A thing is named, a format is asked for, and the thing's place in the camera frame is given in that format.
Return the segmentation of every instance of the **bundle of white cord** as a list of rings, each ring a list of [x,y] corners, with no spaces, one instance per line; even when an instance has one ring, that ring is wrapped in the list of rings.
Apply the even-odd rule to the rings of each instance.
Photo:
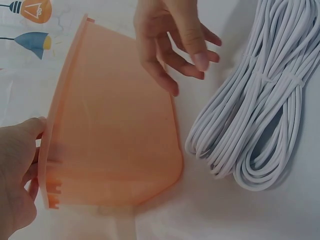
[[[245,189],[269,188],[292,154],[302,89],[319,60],[318,0],[259,0],[243,57],[196,119],[186,151],[217,179],[233,173]],[[256,153],[267,127],[271,137]]]

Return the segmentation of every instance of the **finger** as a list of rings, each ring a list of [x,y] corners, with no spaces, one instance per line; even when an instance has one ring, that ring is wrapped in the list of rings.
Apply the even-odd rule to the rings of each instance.
[[[179,32],[178,31],[170,31],[169,33],[170,33],[170,36],[171,36],[172,40],[174,41],[176,47],[186,53],[187,50],[185,49],[185,46],[183,45],[183,43],[181,41]]]
[[[199,71],[196,66],[187,62],[183,57],[178,55],[173,49],[167,33],[159,35],[156,39],[158,49],[161,52],[163,61],[181,74],[203,80],[205,74]]]
[[[198,18],[197,1],[165,0],[178,28],[182,43],[197,69],[209,67],[209,57],[202,25]]]
[[[38,164],[32,164],[22,178],[21,185],[24,187],[30,180],[38,176]]]
[[[186,53],[187,51],[181,41],[179,32],[171,31],[170,36],[172,37],[176,47]],[[208,54],[208,59],[210,62],[218,63],[220,61],[220,56],[216,52],[208,50],[207,54]]]
[[[155,79],[155,81],[172,95],[179,94],[178,84],[166,73],[157,59],[157,45],[155,39],[138,32],[137,47],[141,65]]]
[[[40,152],[40,147],[37,147],[35,149],[35,154],[34,154],[34,158],[33,158],[33,161],[32,161],[33,164],[38,162],[38,160],[39,160],[39,152]]]
[[[204,35],[204,39],[212,44],[215,44],[217,46],[222,45],[221,39],[215,35],[212,31],[210,31],[205,25],[201,24],[201,29]]]
[[[40,118],[30,118],[19,125],[24,131],[31,134],[34,139],[40,136],[46,127],[46,119],[44,117]]]
[[[35,201],[39,191],[39,183],[37,178],[31,180],[30,186],[28,188],[28,193],[30,198]]]

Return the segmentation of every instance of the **coiled cord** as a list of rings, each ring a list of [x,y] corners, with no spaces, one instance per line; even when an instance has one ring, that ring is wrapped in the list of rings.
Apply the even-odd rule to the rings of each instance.
[[[292,154],[302,89],[319,60],[319,2],[259,0],[243,57],[199,114],[186,151],[207,160],[217,179],[233,173],[245,189],[269,188]]]

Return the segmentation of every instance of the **fingernail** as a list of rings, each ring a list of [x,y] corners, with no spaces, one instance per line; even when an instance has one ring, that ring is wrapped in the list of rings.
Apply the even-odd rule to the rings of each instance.
[[[38,117],[38,119],[43,122],[44,124],[47,122],[47,119],[44,116]]]
[[[194,55],[194,64],[200,72],[205,72],[209,68],[208,54],[205,52],[197,53]]]
[[[219,38],[219,41],[216,43],[216,45],[218,46],[218,47],[221,47],[222,46],[222,40]]]

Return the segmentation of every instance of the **hand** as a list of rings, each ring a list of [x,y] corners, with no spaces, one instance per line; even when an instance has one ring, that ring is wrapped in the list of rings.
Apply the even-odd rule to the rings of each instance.
[[[39,188],[36,139],[41,137],[45,122],[42,117],[32,118],[0,128],[0,238],[8,238],[36,218],[34,201]],[[27,191],[24,187],[30,180]]]
[[[221,40],[201,24],[197,0],[139,0],[134,26],[142,66],[165,90],[177,96],[178,84],[166,73],[157,55],[181,74],[204,79],[209,62],[219,56],[207,49],[206,41],[221,46]],[[176,46],[187,52],[195,66],[173,51],[169,33]]]

